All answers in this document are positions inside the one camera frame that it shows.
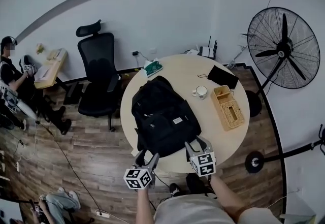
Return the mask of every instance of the wicker basket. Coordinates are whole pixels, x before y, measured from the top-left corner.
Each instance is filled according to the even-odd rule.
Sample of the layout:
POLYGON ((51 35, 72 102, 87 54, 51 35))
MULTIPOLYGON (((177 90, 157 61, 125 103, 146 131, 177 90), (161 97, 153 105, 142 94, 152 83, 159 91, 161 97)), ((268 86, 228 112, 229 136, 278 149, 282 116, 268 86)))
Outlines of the wicker basket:
POLYGON ((234 129, 245 122, 243 114, 228 86, 224 85, 215 88, 211 93, 211 99, 225 131, 234 129))

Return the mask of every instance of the wooden table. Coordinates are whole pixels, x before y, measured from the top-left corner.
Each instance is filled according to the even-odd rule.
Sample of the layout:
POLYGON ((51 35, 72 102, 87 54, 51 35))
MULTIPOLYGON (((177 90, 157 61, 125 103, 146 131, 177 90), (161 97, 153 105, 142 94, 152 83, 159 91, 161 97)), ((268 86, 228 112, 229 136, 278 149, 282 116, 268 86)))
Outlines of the wooden table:
MULTIPOLYGON (((197 75, 208 75, 214 65, 227 72, 230 71, 211 59, 186 54, 165 57, 159 62, 162 64, 163 69, 150 77, 149 80, 152 80, 158 75, 165 77, 169 80, 173 89, 187 100, 201 126, 201 136, 208 139, 213 146, 217 165, 223 163, 233 155, 241 145, 248 129, 249 104, 242 84, 238 81, 234 89, 234 98, 242 110, 245 123, 226 132, 221 125, 217 111, 210 98, 212 90, 219 85, 207 78, 199 78, 197 75), (200 85, 205 86, 208 90, 208 96, 204 100, 199 100, 199 98, 193 97, 191 94, 192 90, 200 85)), ((138 153, 138 135, 135 131, 137 125, 131 114, 132 98, 147 80, 148 79, 143 74, 137 73, 128 84, 122 98, 121 123, 126 138, 134 149, 132 152, 133 156, 138 153)), ((193 141, 191 145, 194 149, 200 148, 196 140, 193 141)), ((152 154, 147 151, 145 160, 149 161, 151 157, 152 154)), ((186 161, 185 148, 169 156, 160 158, 157 167, 167 172, 194 172, 189 162, 186 161)))
POLYGON ((47 80, 42 80, 39 82, 35 82, 35 88, 37 89, 43 89, 43 88, 48 88, 52 87, 55 82, 57 82, 61 87, 63 87, 65 90, 67 90, 67 86, 57 77, 57 74, 59 73, 68 53, 66 50, 61 50, 64 51, 64 54, 62 56, 62 59, 60 61, 57 60, 46 60, 43 62, 43 65, 53 65, 51 69, 48 71, 50 73, 49 78, 47 80))

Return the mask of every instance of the black pouch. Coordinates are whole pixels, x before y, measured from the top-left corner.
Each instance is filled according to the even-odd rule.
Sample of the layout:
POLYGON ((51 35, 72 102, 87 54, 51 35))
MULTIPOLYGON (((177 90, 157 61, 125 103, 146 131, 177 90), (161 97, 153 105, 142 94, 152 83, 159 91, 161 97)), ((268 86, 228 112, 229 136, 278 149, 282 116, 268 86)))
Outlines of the black pouch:
POLYGON ((229 89, 235 88, 238 82, 238 77, 218 68, 216 65, 213 66, 212 70, 210 71, 208 79, 219 85, 227 85, 229 89))

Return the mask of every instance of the gray shirt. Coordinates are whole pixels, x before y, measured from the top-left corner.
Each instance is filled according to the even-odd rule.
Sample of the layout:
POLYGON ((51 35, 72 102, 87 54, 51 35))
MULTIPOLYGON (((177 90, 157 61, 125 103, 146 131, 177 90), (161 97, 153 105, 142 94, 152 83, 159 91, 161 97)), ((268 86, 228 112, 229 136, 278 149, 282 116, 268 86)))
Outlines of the gray shirt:
MULTIPOLYGON (((218 200, 204 195, 184 195, 162 202, 154 217, 155 224, 234 224, 218 200)), ((269 209, 250 208, 238 224, 280 224, 269 209)))

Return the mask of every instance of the mug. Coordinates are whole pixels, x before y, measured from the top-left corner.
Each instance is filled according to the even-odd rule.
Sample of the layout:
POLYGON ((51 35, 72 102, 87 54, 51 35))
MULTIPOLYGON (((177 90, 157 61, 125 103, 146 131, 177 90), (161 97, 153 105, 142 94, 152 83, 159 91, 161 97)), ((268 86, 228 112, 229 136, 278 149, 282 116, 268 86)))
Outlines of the mug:
POLYGON ((192 91, 194 97, 198 97, 200 100, 205 99, 207 96, 208 90, 205 86, 198 86, 196 90, 192 91))

